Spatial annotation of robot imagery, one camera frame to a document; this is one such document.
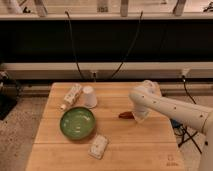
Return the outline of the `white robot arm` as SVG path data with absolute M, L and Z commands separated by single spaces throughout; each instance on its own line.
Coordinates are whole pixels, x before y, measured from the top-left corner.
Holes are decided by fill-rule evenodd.
M 170 119 L 193 128 L 205 135 L 205 144 L 199 171 L 213 169 L 213 108 L 163 97 L 157 94 L 157 84 L 145 80 L 129 93 L 133 103 L 133 116 L 141 123 L 152 109 Z

